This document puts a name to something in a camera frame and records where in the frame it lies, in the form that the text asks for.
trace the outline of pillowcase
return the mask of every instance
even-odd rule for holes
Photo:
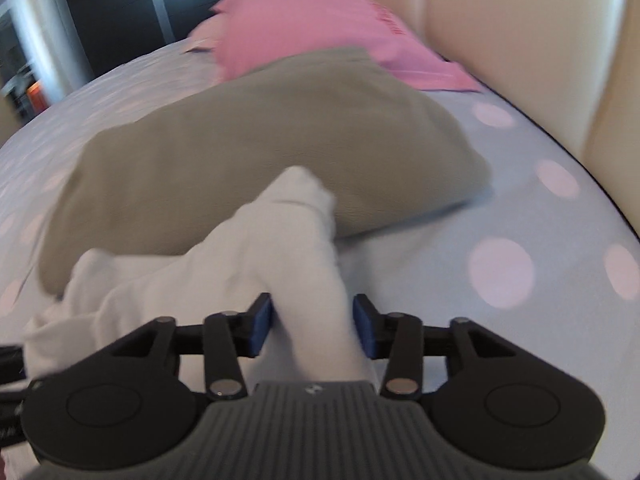
[[[489,175],[456,120],[366,51],[289,57],[91,139],[50,219],[42,285],[61,294],[91,248],[183,254],[289,166],[335,195],[339,236],[462,202]]]
[[[311,50],[361,46],[381,67],[418,90],[479,90],[460,65],[426,48],[372,0],[221,0],[228,14],[215,57],[224,80]]]
[[[225,35],[226,14],[216,14],[201,22],[188,35],[184,52],[193,50],[215,50]]]

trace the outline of pink pillow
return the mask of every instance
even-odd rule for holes
[[[372,0],[220,0],[228,15],[215,57],[223,80],[311,50],[361,46],[381,67],[418,90],[479,90],[457,63],[426,48]]]
[[[216,14],[201,22],[189,33],[188,41],[184,45],[184,51],[215,50],[225,35],[227,19],[228,16],[226,14]]]

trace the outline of gray ribbed surface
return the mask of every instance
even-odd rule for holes
[[[445,442],[413,402],[369,383],[265,383],[212,404],[180,446],[142,466],[77,472],[47,463],[28,480],[603,480],[585,463],[508,472]]]

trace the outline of round black disc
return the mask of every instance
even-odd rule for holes
[[[433,394],[430,418],[460,451],[511,470],[589,458],[604,428],[600,399],[545,364],[486,359]]]
[[[191,391],[145,359],[80,363],[24,403],[22,429],[39,457],[70,468],[118,469],[175,447],[196,420]]]

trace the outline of polka dot bedsheet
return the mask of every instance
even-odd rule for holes
[[[215,84],[208,55],[181,51],[166,46],[98,78],[0,150],[0,344],[19,342],[29,318],[52,301],[38,288],[38,245],[84,143]],[[637,237],[583,168],[498,96],[428,94],[490,163],[492,189],[465,206],[338,241],[348,289],[427,324],[467,316],[585,381],[607,409],[594,463],[614,480],[633,479],[640,472]],[[445,378],[442,359],[427,358],[425,389]],[[21,456],[33,459],[3,454],[9,480],[24,471]]]

